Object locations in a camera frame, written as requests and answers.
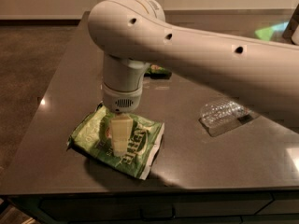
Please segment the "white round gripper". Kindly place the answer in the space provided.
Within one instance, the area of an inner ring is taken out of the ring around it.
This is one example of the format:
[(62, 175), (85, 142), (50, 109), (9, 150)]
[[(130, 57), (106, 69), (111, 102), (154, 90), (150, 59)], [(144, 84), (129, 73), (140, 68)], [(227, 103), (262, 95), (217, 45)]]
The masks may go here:
[[(131, 113), (140, 104), (142, 87), (135, 91), (116, 91), (103, 84), (103, 104), (113, 113)], [(128, 114), (119, 114), (110, 120), (111, 145), (115, 157), (121, 157), (127, 152), (129, 139), (133, 128), (133, 120)]]

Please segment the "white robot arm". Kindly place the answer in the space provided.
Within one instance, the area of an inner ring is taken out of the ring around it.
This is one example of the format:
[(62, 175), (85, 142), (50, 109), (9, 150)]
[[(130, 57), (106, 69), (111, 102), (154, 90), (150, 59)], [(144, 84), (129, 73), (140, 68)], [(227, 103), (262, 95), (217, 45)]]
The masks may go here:
[(88, 19), (104, 52), (103, 101), (114, 113), (139, 105), (154, 63), (207, 84), (289, 128), (299, 128), (299, 48), (171, 25), (155, 0), (106, 0)]

